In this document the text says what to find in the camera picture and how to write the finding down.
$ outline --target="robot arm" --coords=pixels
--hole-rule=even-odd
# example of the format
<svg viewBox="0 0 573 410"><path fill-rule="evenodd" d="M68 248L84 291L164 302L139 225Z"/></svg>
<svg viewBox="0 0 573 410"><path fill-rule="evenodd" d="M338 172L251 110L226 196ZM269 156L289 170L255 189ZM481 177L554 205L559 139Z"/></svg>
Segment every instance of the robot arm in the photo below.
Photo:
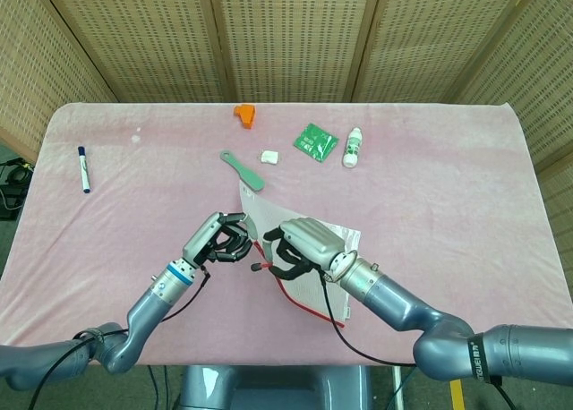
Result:
<svg viewBox="0 0 573 410"><path fill-rule="evenodd" d="M219 242L220 236L226 240ZM140 357L150 334L191 286L197 269L209 276L205 261L235 262L251 249L256 239L253 222L244 213L213 213L187 242L183 257L170 262L127 315L128 328L106 323L86 329L74 340L43 346L0 346L0 378L6 377L12 389L25 390L38 386L46 372L63 354L73 351L49 377L50 381L69 379L83 373L92 359L109 372L126 372Z"/></svg>
<svg viewBox="0 0 573 410"><path fill-rule="evenodd" d="M454 380L518 377L573 385L573 329L499 325L475 334L460 318L434 309L379 271L377 264L345 252L344 241L311 218L289 220L264 235L263 249L279 240L277 254L294 264L269 270L293 279L316 269L338 283L397 331L420 329L414 359L428 377Z"/></svg>

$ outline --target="green spatula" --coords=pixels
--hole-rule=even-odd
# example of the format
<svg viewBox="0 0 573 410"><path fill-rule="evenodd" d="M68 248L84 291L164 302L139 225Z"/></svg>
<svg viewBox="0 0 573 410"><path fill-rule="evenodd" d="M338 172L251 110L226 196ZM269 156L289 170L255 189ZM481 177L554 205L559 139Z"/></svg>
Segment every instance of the green spatula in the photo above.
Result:
<svg viewBox="0 0 573 410"><path fill-rule="evenodd" d="M265 181L262 180L261 177L250 168L247 168L241 164L239 160L235 158L235 155L233 155L233 153L231 153L229 150L222 150L219 156L236 170L236 172L239 174L239 177L241 177L241 180L245 182L247 186L249 186L252 190L257 192L265 187Z"/></svg>

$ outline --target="gray floor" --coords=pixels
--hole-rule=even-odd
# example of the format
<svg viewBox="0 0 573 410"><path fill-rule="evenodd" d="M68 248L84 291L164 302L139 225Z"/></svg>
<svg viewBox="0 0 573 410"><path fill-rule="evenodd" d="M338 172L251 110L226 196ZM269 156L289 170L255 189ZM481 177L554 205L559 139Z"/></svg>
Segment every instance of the gray floor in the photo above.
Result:
<svg viewBox="0 0 573 410"><path fill-rule="evenodd" d="M0 163L13 158L11 152L0 145ZM0 221L0 274L4 270L16 222ZM162 370L155 367L161 401L165 408L165 384ZM182 382L182 367L169 367L171 403ZM391 393L391 370L377 367L372 370L374 409L384 410ZM504 388L520 410L571 409L573 388L558 387L524 380L505 379ZM492 386L476 381L463 381L467 410L494 410L508 408ZM15 392L0 381L0 410L25 409L31 392ZM63 383L48 385L42 391L36 408L58 409L152 409L155 395L147 369L136 367L124 375L111 376L101 367L91 366L83 376ZM405 388L408 410L442 410L452 408L449 384L428 379L417 372Z"/></svg>

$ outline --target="white eraser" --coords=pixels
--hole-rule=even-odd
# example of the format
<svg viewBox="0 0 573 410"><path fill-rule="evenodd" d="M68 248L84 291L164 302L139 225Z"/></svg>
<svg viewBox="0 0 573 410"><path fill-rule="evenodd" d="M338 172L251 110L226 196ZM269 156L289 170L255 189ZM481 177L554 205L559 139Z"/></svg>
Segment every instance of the white eraser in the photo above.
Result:
<svg viewBox="0 0 573 410"><path fill-rule="evenodd" d="M273 150L264 150L261 153L261 162L264 164L277 164L278 152L275 152Z"/></svg>

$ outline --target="green packet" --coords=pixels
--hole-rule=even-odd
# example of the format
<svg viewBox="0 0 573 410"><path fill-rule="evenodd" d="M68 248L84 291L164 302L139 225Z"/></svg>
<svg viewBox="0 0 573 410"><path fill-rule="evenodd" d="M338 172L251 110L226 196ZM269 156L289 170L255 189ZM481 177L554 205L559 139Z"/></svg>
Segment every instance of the green packet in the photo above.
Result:
<svg viewBox="0 0 573 410"><path fill-rule="evenodd" d="M312 123L295 140L295 147L319 162L323 162L337 144L337 137Z"/></svg>

